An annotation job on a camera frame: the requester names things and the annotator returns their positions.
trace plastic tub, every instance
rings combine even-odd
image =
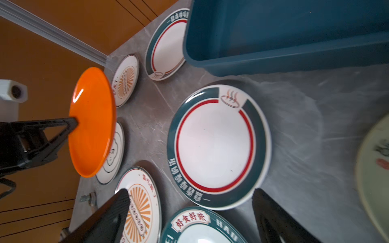
[[[389,0],[193,0],[183,52],[215,76],[389,62]]]

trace gray marble surface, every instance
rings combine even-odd
[[[192,92],[217,80],[235,79],[250,86],[272,133],[272,161],[261,188],[322,242],[383,242],[360,203],[354,167],[364,135],[389,112],[389,65],[214,77],[185,63],[167,80],[153,81],[144,69],[147,45],[159,23],[182,7],[189,7],[189,0],[179,0],[109,55],[105,74],[110,80],[126,55],[135,53],[141,64],[134,93],[117,109],[125,133],[123,162],[107,185],[95,177],[80,179],[70,230],[91,215],[79,198],[95,191],[102,206],[133,165],[146,168],[157,184],[163,226],[176,211],[193,205],[168,168],[168,128]],[[248,242],[260,242],[251,200],[219,213]]]

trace green rim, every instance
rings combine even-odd
[[[178,14],[179,12],[186,12],[185,15],[178,15],[178,18],[176,18],[176,15],[175,14]],[[147,52],[146,52],[146,72],[147,72],[147,75],[151,75],[154,73],[154,71],[152,70],[152,67],[151,67],[151,55],[153,53],[153,50],[155,48],[155,44],[157,43],[159,37],[161,36],[161,34],[165,31],[166,28],[168,28],[173,22],[177,21],[177,20],[180,20],[180,19],[188,19],[188,15],[189,15],[189,9],[178,9],[176,11],[174,11],[173,13],[171,13],[168,17],[166,17],[166,19],[164,19],[162,21],[162,23],[160,24],[160,26],[157,28],[157,30],[154,32],[154,35],[152,36],[151,40],[150,40],[150,43],[149,43],[149,46],[147,47]]]
[[[195,225],[195,224],[206,224],[209,227],[212,227],[222,233],[230,242],[233,243],[247,243],[247,241],[243,238],[243,236],[235,229],[234,226],[232,226],[227,220],[225,220],[223,217],[218,215],[217,213],[213,212],[212,210],[208,210],[206,208],[198,207],[198,206],[192,206],[183,208],[177,213],[173,215],[173,217],[170,218],[168,223],[166,224],[165,228],[163,229],[163,232],[161,234],[161,238],[159,240],[160,243],[175,243],[177,242],[178,238],[182,234],[182,232],[177,232],[172,226],[175,225],[176,222],[173,222],[173,220],[179,216],[180,214],[184,212],[190,213],[192,210],[195,211],[201,211],[205,215],[205,217],[209,216],[210,222],[203,222],[200,221],[197,217],[197,213],[194,214],[194,218],[189,218],[190,220],[194,222],[190,222],[189,226],[182,228],[184,231],[188,227]]]
[[[189,181],[185,179],[184,176],[181,176],[181,180],[177,179],[176,176],[178,174],[173,174],[175,167],[179,169],[179,174],[182,174],[179,166],[177,166],[176,161],[176,151],[175,151],[175,143],[176,143],[176,133],[180,122],[182,121],[184,115],[188,110],[190,110],[193,106],[198,104],[199,102],[206,99],[219,99],[219,88],[218,87],[205,87],[200,89],[199,91],[192,94],[188,97],[181,107],[177,110],[172,123],[169,128],[168,134],[168,142],[167,142],[167,156],[168,156],[168,165],[170,167],[170,171],[172,173],[173,178],[175,179],[176,184],[180,188],[180,190],[194,203],[211,209],[220,209],[229,207],[234,203],[237,203],[239,200],[247,196],[252,192],[255,188],[257,181],[261,175],[261,172],[264,168],[265,157],[266,157],[266,147],[268,144],[266,143],[265,129],[262,122],[262,119],[259,115],[259,112],[253,105],[253,103],[247,99],[246,103],[241,107],[242,110],[245,111],[248,118],[251,120],[251,124],[254,128],[254,138],[256,140],[254,147],[254,159],[252,163],[252,167],[248,172],[247,176],[240,182],[238,186],[236,186],[233,190],[227,191],[221,194],[209,194],[204,191],[197,190]]]

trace red stripe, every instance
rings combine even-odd
[[[180,19],[180,20],[174,22],[174,23],[173,23],[172,25],[170,25],[167,29],[165,29],[165,31],[164,31],[164,32],[162,33],[162,35],[159,37],[159,40],[157,41],[157,44],[155,44],[154,51],[153,51],[152,57],[151,57],[151,66],[152,66],[154,72],[157,71],[157,70],[155,69],[155,67],[154,67],[154,54],[155,54],[155,49],[157,49],[157,45],[158,45],[159,41],[162,39],[162,36],[166,33],[166,31],[167,31],[168,29],[170,29],[170,27],[172,27],[173,25],[175,25],[175,24],[177,24],[177,23],[182,23],[182,22],[185,22],[185,23],[186,23],[187,20],[186,20],[186,19]]]
[[[246,125],[247,125],[247,129],[249,130],[249,135],[250,135],[250,154],[249,154],[249,159],[247,160],[247,163],[246,163],[246,166],[244,168],[244,170],[242,171],[242,173],[238,176],[238,178],[236,178],[232,183],[226,185],[226,186],[223,186],[223,187],[219,187],[219,188],[209,188],[209,187],[204,187],[198,183],[196,183],[192,178],[189,177],[189,175],[186,173],[184,167],[182,166],[181,164],[181,159],[180,159],[180,154],[179,154],[179,148],[178,148],[178,142],[179,142],[179,139],[180,139],[180,132],[181,132],[181,128],[182,128],[182,125],[184,124],[185,120],[188,118],[188,116],[194,111],[196,110],[197,108],[199,108],[200,106],[202,105],[206,105],[206,104],[209,104],[209,103],[218,103],[219,100],[207,100],[207,101],[203,101],[199,104],[197,104],[196,106],[194,106],[189,112],[188,114],[186,114],[186,116],[184,117],[184,119],[182,120],[181,122],[181,125],[180,125],[180,128],[178,129],[178,133],[177,133],[177,142],[176,142],[176,152],[177,152],[177,162],[181,168],[181,172],[184,174],[184,176],[188,179],[188,181],[194,185],[195,187],[203,190],[203,191],[206,191],[206,192],[222,192],[222,191],[225,191],[225,190],[228,190],[229,188],[235,186],[238,182],[240,182],[240,180],[244,177],[244,175],[246,174],[246,172],[248,171],[249,167],[250,167],[250,164],[251,164],[251,160],[252,160],[252,156],[253,156],[253,151],[254,151],[254,136],[252,134],[252,129],[251,129],[251,126],[250,126],[250,123],[249,123],[249,120],[247,119],[246,115],[242,112],[242,110],[239,111],[239,114],[242,116],[243,120],[245,121]]]

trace plate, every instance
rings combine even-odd
[[[271,146],[257,103],[234,86],[211,85],[177,110],[168,134],[168,165],[191,201],[226,210],[242,204],[261,185]]]
[[[246,240],[220,215],[194,206],[175,213],[162,232],[161,242],[244,243]]]
[[[116,123],[115,99],[101,69],[88,68],[81,75],[73,92],[69,116],[78,121],[68,136],[72,163],[82,177],[92,177],[108,156]]]
[[[156,243],[161,233],[161,203],[155,183],[141,167],[134,166],[120,179],[115,193],[128,190],[128,211],[121,243]]]
[[[119,171],[124,152],[124,133],[120,123],[116,123],[114,140],[107,159],[97,172],[96,178],[101,184],[108,184]]]
[[[134,91],[138,80],[139,60],[134,54],[126,56],[119,64],[112,80],[116,107],[122,106]]]
[[[389,115],[363,140],[355,174],[362,204],[374,226],[389,242]]]
[[[189,9],[171,13],[154,32],[146,52],[146,72],[152,80],[172,76],[185,62],[182,53]]]

